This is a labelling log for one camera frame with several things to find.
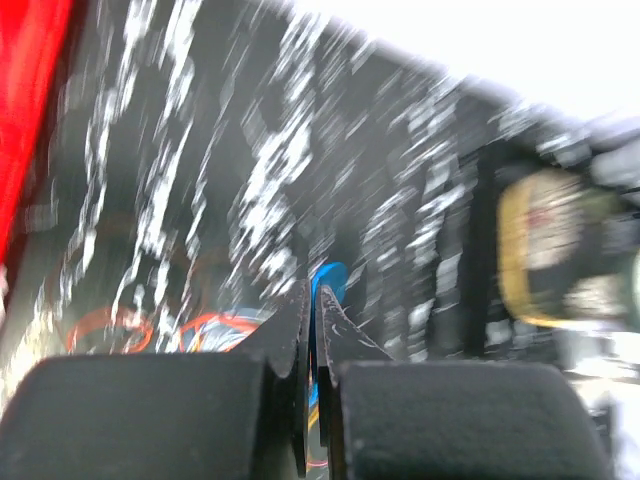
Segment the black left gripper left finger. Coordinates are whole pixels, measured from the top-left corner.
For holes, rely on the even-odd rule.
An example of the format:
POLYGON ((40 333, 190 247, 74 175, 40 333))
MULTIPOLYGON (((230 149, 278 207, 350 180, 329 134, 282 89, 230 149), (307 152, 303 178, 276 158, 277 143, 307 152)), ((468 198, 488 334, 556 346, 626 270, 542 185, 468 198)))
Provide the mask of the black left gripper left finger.
POLYGON ((303 477, 310 317, 303 280, 226 353, 38 363, 1 420, 2 477, 303 477))

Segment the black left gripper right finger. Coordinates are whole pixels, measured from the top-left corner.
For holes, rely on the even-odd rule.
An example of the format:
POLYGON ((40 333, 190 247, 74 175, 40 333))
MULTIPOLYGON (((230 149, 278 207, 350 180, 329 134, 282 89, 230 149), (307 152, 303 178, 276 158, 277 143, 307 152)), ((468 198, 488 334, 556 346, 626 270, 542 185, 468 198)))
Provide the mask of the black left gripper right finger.
POLYGON ((334 479, 609 479, 581 399, 554 367, 386 353, 321 287, 321 441, 334 479))

